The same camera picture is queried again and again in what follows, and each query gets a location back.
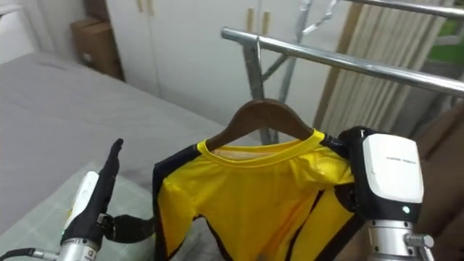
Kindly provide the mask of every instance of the hanger hook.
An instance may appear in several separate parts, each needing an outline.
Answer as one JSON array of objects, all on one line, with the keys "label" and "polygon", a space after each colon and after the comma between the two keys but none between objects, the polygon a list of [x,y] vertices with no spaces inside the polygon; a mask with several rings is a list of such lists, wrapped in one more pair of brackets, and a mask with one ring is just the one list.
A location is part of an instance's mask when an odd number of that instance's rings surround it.
[{"label": "hanger hook", "polygon": [[258,58],[258,64],[260,65],[259,71],[260,71],[260,74],[262,75],[262,66],[261,66],[261,40],[260,40],[260,36],[257,36],[257,37],[256,37],[255,47],[256,47],[256,54],[257,54],[257,58]]}]

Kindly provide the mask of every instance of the yellow jersey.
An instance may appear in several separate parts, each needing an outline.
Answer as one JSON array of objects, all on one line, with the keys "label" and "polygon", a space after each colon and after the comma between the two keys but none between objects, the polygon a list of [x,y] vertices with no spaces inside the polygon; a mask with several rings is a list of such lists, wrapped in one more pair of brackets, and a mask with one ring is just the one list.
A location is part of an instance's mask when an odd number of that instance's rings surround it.
[{"label": "yellow jersey", "polygon": [[175,254],[198,217],[225,260],[332,258],[362,224],[335,193],[354,181],[346,150],[315,130],[305,141],[212,152],[203,141],[157,163],[156,260]]}]

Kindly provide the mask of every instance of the wardrobe door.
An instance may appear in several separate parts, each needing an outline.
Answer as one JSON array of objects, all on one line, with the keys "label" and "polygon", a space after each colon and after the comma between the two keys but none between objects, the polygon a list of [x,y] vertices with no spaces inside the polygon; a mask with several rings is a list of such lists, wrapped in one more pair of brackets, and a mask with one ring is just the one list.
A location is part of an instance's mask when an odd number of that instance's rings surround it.
[{"label": "wardrobe door", "polygon": [[127,83],[160,96],[146,0],[107,0]]},{"label": "wardrobe door", "polygon": [[227,124],[250,94],[242,48],[222,39],[220,30],[245,30],[248,9],[257,16],[257,1],[151,1],[163,99]]}]

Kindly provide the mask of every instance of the gray bedsheet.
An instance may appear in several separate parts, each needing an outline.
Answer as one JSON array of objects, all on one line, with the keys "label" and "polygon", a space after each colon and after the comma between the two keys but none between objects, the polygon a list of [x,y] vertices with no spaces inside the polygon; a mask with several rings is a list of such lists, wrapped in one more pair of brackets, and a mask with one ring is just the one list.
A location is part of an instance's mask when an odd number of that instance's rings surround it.
[{"label": "gray bedsheet", "polygon": [[[102,163],[116,138],[125,139],[120,174],[150,189],[155,162],[222,129],[123,82],[48,54],[3,64],[0,234],[83,165]],[[246,138],[240,143],[257,141]]]}]

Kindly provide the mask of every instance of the metal cylinder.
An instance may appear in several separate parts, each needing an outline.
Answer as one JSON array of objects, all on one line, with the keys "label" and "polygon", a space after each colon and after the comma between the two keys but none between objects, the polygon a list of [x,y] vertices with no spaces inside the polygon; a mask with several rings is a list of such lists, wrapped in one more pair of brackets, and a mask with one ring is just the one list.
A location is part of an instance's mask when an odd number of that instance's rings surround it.
[{"label": "metal cylinder", "polygon": [[396,220],[369,222],[371,261],[418,260],[417,248],[405,243],[405,235],[412,233],[413,224]]},{"label": "metal cylinder", "polygon": [[[258,35],[253,33],[230,28],[223,28],[221,30],[221,35],[224,39],[236,41],[245,46],[254,46],[258,37]],[[264,36],[260,36],[260,46],[262,49],[280,52],[289,56],[299,57],[357,73],[392,80],[397,83],[439,91],[464,98],[464,83],[458,80],[383,65],[377,62],[351,57],[346,54],[337,54]]]},{"label": "metal cylinder", "polygon": [[46,261],[55,261],[58,258],[58,254],[45,249],[36,249],[32,257]]},{"label": "metal cylinder", "polygon": [[57,261],[95,261],[98,245],[87,239],[68,239],[59,250]]},{"label": "metal cylinder", "polygon": [[429,235],[406,234],[405,243],[413,247],[428,247],[434,246],[434,238]]},{"label": "metal cylinder", "polygon": [[407,3],[405,1],[392,0],[347,0],[354,3],[369,4],[377,7],[387,7],[410,12],[418,12],[428,15],[436,15],[446,18],[464,20],[464,10],[452,7],[438,7],[429,4]]}]

